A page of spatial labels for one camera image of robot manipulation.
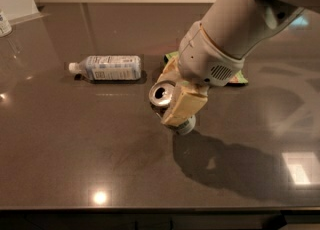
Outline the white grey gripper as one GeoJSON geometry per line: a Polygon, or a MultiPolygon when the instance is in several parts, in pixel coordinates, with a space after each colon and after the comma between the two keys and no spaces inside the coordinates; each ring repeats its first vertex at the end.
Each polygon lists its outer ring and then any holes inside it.
{"type": "Polygon", "coordinates": [[[183,124],[204,107],[208,102],[207,85],[225,86],[244,65],[243,59],[220,51],[210,41],[200,21],[192,24],[181,40],[178,52],[179,60],[173,56],[168,61],[158,82],[176,83],[181,74],[184,79],[199,85],[180,82],[174,88],[170,106],[161,120],[163,125],[173,127],[183,124]]]}

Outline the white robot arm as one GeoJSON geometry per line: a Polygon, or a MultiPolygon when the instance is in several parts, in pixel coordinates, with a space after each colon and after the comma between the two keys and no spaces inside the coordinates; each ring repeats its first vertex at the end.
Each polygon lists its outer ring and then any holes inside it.
{"type": "Polygon", "coordinates": [[[183,37],[178,56],[158,79],[173,90],[161,123],[172,128],[190,124],[208,101],[208,90],[224,86],[243,67],[261,41],[285,29],[320,0],[216,0],[183,37]]]}

